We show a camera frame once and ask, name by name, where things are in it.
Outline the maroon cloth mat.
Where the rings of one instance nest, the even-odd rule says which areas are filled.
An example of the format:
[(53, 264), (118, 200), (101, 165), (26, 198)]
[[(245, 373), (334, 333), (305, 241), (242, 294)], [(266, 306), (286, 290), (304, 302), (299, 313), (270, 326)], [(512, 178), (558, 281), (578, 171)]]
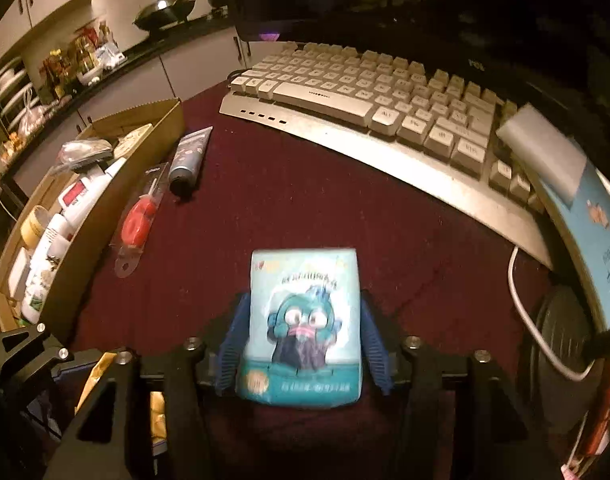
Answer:
[(249, 284), (252, 252), (353, 247), (360, 285), (405, 332), (455, 353), (483, 347), (523, 370), (524, 328), (548, 270), (486, 226), (387, 174), (288, 134), (219, 113), (223, 87), (183, 105), (213, 133), (191, 200), (163, 200), (136, 272), (103, 258), (78, 320), (78, 348), (162, 353), (213, 330)]

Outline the floral hand cream tube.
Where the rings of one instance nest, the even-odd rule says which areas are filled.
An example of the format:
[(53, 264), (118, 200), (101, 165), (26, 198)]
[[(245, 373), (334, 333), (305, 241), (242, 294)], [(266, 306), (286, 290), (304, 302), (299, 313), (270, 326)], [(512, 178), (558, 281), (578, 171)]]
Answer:
[(168, 172), (169, 191), (175, 196), (185, 198), (192, 193), (212, 131), (213, 127), (209, 126), (179, 140)]

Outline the black computer monitor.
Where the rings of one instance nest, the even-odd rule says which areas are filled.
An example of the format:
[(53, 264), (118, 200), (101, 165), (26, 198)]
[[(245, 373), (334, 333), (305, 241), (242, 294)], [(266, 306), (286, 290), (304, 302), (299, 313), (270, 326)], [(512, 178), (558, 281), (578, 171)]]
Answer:
[(244, 24), (407, 28), (490, 70), (528, 70), (610, 112), (610, 0), (229, 0)]

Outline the white pill bottle red label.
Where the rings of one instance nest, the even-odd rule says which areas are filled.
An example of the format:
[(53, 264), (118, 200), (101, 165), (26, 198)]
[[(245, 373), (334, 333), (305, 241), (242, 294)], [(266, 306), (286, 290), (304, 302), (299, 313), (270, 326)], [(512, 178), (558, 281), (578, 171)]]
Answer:
[(90, 166), (58, 196), (61, 214), (74, 231), (79, 229), (84, 218), (125, 165), (126, 160), (126, 157), (116, 159), (105, 170), (99, 165)]

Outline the black wok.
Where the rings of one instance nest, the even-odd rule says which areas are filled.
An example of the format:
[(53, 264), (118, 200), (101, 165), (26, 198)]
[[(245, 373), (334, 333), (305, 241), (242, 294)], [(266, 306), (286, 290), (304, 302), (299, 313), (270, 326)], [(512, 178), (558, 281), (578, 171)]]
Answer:
[(144, 32), (156, 32), (169, 25), (185, 22), (195, 0), (153, 0), (139, 11), (134, 26)]

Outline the white bottle green label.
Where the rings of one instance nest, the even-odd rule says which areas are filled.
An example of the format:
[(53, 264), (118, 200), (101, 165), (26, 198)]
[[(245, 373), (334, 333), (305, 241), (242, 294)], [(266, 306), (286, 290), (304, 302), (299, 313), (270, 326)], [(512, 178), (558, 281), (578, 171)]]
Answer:
[(29, 273), (20, 313), (25, 321), (37, 324), (48, 292), (61, 266), (70, 241), (58, 231), (46, 229), (29, 263)]

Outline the blue notebook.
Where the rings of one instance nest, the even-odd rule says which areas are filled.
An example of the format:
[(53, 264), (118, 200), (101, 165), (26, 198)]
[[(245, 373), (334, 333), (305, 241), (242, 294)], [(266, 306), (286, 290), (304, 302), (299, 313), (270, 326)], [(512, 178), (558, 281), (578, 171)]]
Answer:
[(567, 248), (597, 329), (610, 330), (610, 195), (596, 167), (585, 165), (570, 204), (530, 166), (524, 172)]

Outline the black foil pouch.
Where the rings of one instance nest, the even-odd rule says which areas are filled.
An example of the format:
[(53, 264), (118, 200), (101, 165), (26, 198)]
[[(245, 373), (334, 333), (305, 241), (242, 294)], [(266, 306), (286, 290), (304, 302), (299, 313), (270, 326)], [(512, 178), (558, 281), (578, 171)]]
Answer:
[(92, 138), (64, 143), (51, 168), (54, 174), (64, 171), (81, 172), (97, 162), (113, 158), (113, 146), (104, 139)]

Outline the white computer keyboard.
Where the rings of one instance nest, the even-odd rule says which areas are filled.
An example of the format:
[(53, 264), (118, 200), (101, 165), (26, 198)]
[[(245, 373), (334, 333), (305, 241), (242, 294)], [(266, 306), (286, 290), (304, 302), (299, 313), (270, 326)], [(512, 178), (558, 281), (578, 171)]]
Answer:
[(405, 182), (549, 269), (559, 240), (496, 129), (514, 103), (418, 61), (338, 44), (281, 44), (228, 81), (226, 116), (316, 143)]

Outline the teal cartoon tissue pack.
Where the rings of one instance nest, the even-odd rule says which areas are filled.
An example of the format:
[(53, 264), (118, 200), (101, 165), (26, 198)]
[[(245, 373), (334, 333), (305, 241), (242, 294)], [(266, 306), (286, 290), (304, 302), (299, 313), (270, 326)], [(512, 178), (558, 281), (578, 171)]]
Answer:
[(356, 402), (363, 382), (356, 250), (257, 250), (250, 279), (239, 396), (289, 408)]

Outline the cardboard box tray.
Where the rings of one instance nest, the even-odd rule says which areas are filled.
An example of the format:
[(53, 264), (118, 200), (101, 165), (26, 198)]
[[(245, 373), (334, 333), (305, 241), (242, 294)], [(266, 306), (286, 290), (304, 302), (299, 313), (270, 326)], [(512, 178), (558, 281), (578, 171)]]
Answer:
[(20, 221), (25, 221), (35, 207), (43, 206), (74, 221), (70, 245), (37, 312), (38, 320), (46, 324), (59, 341), (69, 342), (74, 337), (81, 298), (137, 183), (146, 170), (161, 162), (175, 148), (186, 131), (183, 107), (178, 99), (131, 107), (92, 122), (77, 137), (79, 141), (116, 141), (146, 125), (151, 129), (122, 156), (113, 177), (100, 179), (98, 192), (86, 192), (73, 206), (63, 207), (58, 196), (75, 183), (77, 174), (70, 170), (58, 174), (50, 171), (20, 214)]

